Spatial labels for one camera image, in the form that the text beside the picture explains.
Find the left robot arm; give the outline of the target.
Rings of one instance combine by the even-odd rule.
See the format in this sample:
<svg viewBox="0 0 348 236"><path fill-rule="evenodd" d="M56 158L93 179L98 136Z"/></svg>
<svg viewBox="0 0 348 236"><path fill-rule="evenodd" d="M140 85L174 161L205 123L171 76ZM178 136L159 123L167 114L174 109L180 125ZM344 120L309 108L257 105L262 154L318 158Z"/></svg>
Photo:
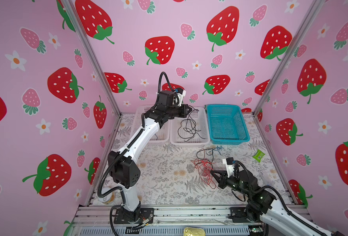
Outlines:
<svg viewBox="0 0 348 236"><path fill-rule="evenodd" d="M141 126L121 149L108 154L108 168L100 179L97 196L102 199L119 190L122 196L121 212L128 222L137 222L141 214L136 187L141 175L137 167L138 158L167 121L186 118L192 112L193 109L182 102L185 94L182 88L174 89L167 74L161 72L155 104L142 113Z"/></svg>

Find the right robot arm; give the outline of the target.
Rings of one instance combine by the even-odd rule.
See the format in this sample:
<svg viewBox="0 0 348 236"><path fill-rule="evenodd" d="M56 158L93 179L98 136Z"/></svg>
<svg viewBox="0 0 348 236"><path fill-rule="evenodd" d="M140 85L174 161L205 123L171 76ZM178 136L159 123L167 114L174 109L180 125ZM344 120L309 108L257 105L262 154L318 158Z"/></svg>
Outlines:
<svg viewBox="0 0 348 236"><path fill-rule="evenodd" d="M245 196L246 219L250 222L261 221L286 236L342 236L339 231L332 232L305 219L290 210L279 192L272 186L260 187L258 179L233 158L223 159L225 171L210 170L218 187L226 187Z"/></svg>

